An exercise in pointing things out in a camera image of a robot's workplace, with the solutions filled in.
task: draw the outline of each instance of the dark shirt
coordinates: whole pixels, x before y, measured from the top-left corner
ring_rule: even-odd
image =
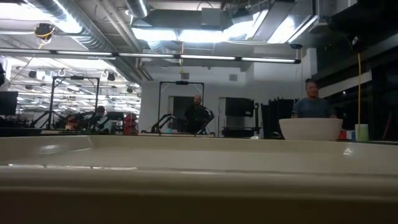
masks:
[[[187,132],[197,133],[203,126],[203,112],[205,112],[202,105],[191,105],[185,111],[185,118],[187,119]]]
[[[335,114],[327,100],[321,98],[303,98],[294,105],[292,112],[299,118],[329,118]]]

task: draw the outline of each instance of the exposed ceiling duct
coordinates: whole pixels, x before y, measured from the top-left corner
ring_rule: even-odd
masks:
[[[66,33],[74,33],[72,38],[89,51],[115,52],[116,48],[93,24],[90,18],[73,2],[69,0],[24,0],[28,5],[49,14],[52,22]],[[136,68],[122,58],[108,60],[130,82],[139,82],[142,77]]]
[[[149,5],[146,0],[127,0],[127,7],[134,18],[142,19],[149,14]]]

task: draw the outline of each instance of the cable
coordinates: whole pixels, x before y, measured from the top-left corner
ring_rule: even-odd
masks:
[[[213,7],[208,1],[200,1],[200,2],[199,2],[199,5],[198,5],[198,7],[197,7],[197,10],[199,10],[199,6],[200,6],[203,2],[209,4],[209,6],[211,6],[211,8],[214,9],[214,7]]]
[[[53,29],[51,32],[49,32],[48,35],[45,36],[45,39],[44,39],[44,40],[47,40],[47,37],[48,37],[49,35],[51,35],[53,31],[54,31],[54,29]],[[40,50],[44,45],[45,45],[45,44],[40,44],[38,49]],[[26,69],[27,66],[30,64],[30,62],[33,60],[33,58],[35,58],[35,56],[36,56],[36,54],[33,54],[32,58],[26,63],[26,65],[22,68],[22,70],[21,70],[16,76],[14,76],[14,78],[12,78],[12,79],[10,80],[9,83],[12,83],[13,81],[15,81],[15,80],[22,74],[22,72],[25,71],[25,69]]]
[[[36,37],[45,37],[47,39],[47,37],[49,35],[51,35],[52,33],[54,33],[54,31],[55,31],[55,27],[48,34],[38,35],[35,33],[35,35],[36,35]]]
[[[362,68],[361,68],[361,53],[358,53],[358,139],[359,141],[360,134],[361,134],[361,74],[362,74]]]

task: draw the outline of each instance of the lamp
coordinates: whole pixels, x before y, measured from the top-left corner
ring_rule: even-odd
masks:
[[[108,73],[108,80],[109,80],[109,81],[112,81],[112,82],[115,80],[115,77],[114,77],[114,73],[113,73],[113,72],[109,72],[109,73]]]
[[[36,71],[30,71],[30,72],[28,73],[28,76],[29,76],[29,78],[36,78],[37,72],[36,72]]]

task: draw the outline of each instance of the black screen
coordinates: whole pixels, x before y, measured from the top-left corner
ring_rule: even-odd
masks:
[[[15,115],[17,97],[16,91],[0,91],[0,115]]]
[[[248,116],[253,117],[254,100],[246,98],[226,98],[226,116]]]

